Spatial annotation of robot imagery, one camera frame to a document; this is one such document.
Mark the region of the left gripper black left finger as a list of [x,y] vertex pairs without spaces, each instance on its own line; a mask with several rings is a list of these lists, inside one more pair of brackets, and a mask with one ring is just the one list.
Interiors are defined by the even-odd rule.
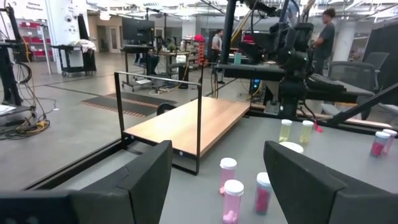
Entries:
[[158,223],[172,157],[166,140],[81,190],[1,192],[1,223]]

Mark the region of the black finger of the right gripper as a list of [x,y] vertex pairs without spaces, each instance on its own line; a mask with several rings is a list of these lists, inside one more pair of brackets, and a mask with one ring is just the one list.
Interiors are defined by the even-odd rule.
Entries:
[[296,38],[294,43],[296,62],[308,62],[310,59],[310,40],[313,33],[313,24],[309,22],[299,22],[295,26]]
[[284,64],[294,48],[295,29],[288,24],[275,24],[270,32],[272,47],[269,53],[277,64]]

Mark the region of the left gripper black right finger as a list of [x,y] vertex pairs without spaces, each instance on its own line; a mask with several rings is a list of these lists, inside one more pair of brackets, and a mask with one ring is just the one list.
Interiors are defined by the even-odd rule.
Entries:
[[266,141],[264,163],[288,223],[397,223],[397,194]]

